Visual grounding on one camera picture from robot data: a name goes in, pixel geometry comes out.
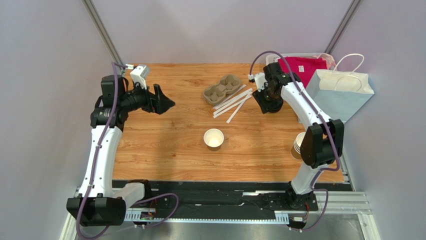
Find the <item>stack of black lids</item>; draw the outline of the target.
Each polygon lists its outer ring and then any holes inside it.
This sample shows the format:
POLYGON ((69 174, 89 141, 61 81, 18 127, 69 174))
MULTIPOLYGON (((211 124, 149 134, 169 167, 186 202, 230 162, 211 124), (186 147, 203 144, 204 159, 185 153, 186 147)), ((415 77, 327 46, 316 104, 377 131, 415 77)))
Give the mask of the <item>stack of black lids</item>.
POLYGON ((266 102, 266 112, 267 113, 277 113, 281 110, 282 106, 284 104, 284 101, 282 99, 280 100, 273 100, 273 101, 267 101, 266 102))

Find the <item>stack of paper cups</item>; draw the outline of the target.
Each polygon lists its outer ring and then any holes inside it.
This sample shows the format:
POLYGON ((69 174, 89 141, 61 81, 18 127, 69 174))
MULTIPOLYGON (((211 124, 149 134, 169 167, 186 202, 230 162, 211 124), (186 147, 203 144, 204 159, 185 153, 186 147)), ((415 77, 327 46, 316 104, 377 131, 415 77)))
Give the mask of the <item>stack of paper cups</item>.
POLYGON ((299 133, 293 142, 293 147, 290 150, 291 156, 296 160, 301 160, 301 145, 305 137, 305 132, 299 133))

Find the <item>single paper cup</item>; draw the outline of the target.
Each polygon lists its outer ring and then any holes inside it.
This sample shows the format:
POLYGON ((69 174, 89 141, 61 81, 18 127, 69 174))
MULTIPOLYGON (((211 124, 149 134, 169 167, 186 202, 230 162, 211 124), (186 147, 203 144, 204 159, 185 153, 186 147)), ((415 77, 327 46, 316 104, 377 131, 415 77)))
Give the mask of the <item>single paper cup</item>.
POLYGON ((224 140, 225 136, 223 132, 216 128, 207 130, 203 135, 203 141, 210 151, 218 151, 224 140))

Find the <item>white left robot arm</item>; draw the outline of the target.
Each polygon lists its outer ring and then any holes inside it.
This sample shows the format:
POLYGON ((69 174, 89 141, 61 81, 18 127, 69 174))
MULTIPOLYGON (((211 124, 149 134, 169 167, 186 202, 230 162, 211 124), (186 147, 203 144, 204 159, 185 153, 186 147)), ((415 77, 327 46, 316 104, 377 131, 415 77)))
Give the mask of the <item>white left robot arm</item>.
POLYGON ((148 180, 130 180, 113 192, 113 169, 118 144, 129 113, 143 110, 161 115, 175 106, 159 84, 153 92, 134 82, 128 88, 125 77, 113 75, 101 79, 102 94, 90 115, 91 147, 86 173, 76 197, 67 200, 67 211, 83 227, 119 226, 126 211, 139 201, 152 197, 148 180))

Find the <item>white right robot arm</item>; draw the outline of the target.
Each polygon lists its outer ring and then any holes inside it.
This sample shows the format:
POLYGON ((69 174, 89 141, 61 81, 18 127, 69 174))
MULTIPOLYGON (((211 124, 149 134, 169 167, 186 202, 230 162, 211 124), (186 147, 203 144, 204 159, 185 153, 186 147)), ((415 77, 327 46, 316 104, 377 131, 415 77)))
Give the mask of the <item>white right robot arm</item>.
POLYGON ((300 146, 303 162, 284 195, 287 207, 299 210, 312 200, 314 185, 321 173, 339 162, 344 123, 324 113, 309 96, 299 77, 283 72, 278 62, 266 65, 260 73, 249 74, 248 79, 256 84, 257 89, 252 95, 263 114, 276 113, 288 103, 305 128, 300 146))

